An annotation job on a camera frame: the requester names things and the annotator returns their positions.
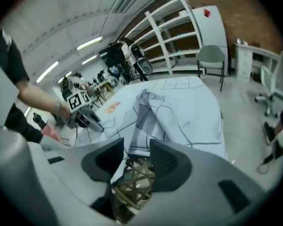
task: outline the office chair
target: office chair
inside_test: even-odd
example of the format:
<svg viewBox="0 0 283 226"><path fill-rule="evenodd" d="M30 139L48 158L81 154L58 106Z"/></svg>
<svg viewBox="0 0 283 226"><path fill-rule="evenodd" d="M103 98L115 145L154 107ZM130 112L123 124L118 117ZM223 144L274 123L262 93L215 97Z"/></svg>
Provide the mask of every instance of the office chair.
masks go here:
<svg viewBox="0 0 283 226"><path fill-rule="evenodd" d="M267 68L265 66L261 66L261 82L267 88L267 93L260 93L255 97L255 101L265 101L267 103L267 108L265 111L265 116L269 116L270 113L274 115L274 117L278 117L279 113L275 113L273 110L273 99L275 94L275 84L276 78L278 75L279 68L283 65L283 51L280 54L280 58L278 63L272 68Z"/></svg>
<svg viewBox="0 0 283 226"><path fill-rule="evenodd" d="M217 45L206 45L200 49L196 55L198 77L200 78L200 68L206 69L221 69L220 81L222 91L223 78L225 74L225 55Z"/></svg>

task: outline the gray chair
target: gray chair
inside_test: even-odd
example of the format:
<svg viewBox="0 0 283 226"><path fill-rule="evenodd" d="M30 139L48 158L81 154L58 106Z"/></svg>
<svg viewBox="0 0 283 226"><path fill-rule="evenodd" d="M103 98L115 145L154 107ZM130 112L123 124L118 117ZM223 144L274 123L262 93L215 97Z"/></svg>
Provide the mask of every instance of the gray chair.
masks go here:
<svg viewBox="0 0 283 226"><path fill-rule="evenodd" d="M222 90L223 78L225 73L225 55L216 45L203 46L196 56L198 77L200 78L200 68L221 69L220 81Z"/></svg>

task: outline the black t-shirt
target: black t-shirt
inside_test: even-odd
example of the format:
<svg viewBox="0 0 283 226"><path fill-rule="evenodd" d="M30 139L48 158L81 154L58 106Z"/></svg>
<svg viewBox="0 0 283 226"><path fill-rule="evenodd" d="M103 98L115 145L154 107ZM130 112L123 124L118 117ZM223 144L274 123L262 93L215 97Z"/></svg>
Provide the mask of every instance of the black t-shirt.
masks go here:
<svg viewBox="0 0 283 226"><path fill-rule="evenodd" d="M0 31L0 66L14 84L29 80L20 51L13 40L10 45L7 44L2 30ZM23 112L15 104L9 111L5 126L19 132L27 141L39 143L42 139L42 133L28 124Z"/></svg>

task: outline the table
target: table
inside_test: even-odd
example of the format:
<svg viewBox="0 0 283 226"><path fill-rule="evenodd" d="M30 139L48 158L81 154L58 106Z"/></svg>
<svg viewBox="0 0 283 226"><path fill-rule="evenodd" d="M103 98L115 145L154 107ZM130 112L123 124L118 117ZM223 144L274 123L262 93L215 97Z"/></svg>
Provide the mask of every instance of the table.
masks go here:
<svg viewBox="0 0 283 226"><path fill-rule="evenodd" d="M115 92L113 91L113 89L109 86L108 81L103 81L101 83L99 83L95 89L100 89L102 90L104 87L106 87L107 91L109 91L112 95L115 94Z"/></svg>
<svg viewBox="0 0 283 226"><path fill-rule="evenodd" d="M235 43L235 46L237 78L242 81L250 80L250 73L253 66L253 54L262 55L262 65L266 66L270 71L272 71L272 67L278 63L280 58L278 54L263 48L237 43Z"/></svg>
<svg viewBox="0 0 283 226"><path fill-rule="evenodd" d="M111 137L111 135L118 138L114 131L122 126L124 118L132 110L137 95L144 89L148 89L159 96L165 96L166 102L172 107L176 116L190 121L190 125L184 129L191 128L193 132L189 134L193 148L211 152L227 159L223 136L223 117L218 101L202 80L196 76L146 81L122 87L96 111L101 119L102 126L105 128L104 132L80 131L76 146L84 146L90 144L90 142L96 143L108 138L113 139L114 137ZM114 109L109 111L108 109L112 105ZM127 144L124 146L129 154L149 156L150 153L145 151L132 150L122 133L124 132L119 131L120 137L125 138L125 144ZM120 164L116 172L117 176L112 181L116 181L123 174L124 168L125 160Z"/></svg>

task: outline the gray floor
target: gray floor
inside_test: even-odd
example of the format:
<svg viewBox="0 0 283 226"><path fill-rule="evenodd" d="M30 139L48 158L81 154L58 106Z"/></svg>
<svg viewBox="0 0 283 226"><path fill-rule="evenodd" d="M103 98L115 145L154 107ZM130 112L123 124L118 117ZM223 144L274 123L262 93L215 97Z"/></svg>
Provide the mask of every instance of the gray floor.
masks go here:
<svg viewBox="0 0 283 226"><path fill-rule="evenodd" d="M190 73L174 74L172 77L191 75ZM156 80L170 78L170 75L165 73L147 77L149 80ZM219 101L224 116L225 146L229 161L265 190L275 186L283 173L283 157L270 163L266 174L261 175L256 171L258 165L271 152L271 148L265 143L262 125L264 121L268 121L273 126L278 122L272 116L265 117L266 106L254 101L255 96L259 92L264 92L265 88L254 81L245 83L229 77L225 78L223 90L220 92L219 77L206 75L201 79ZM275 98L274 104L276 111L283 109L283 101ZM60 133L61 136L69 138L70 135L75 135L75 130L63 128ZM71 138L68 143L74 144L75 137Z"/></svg>

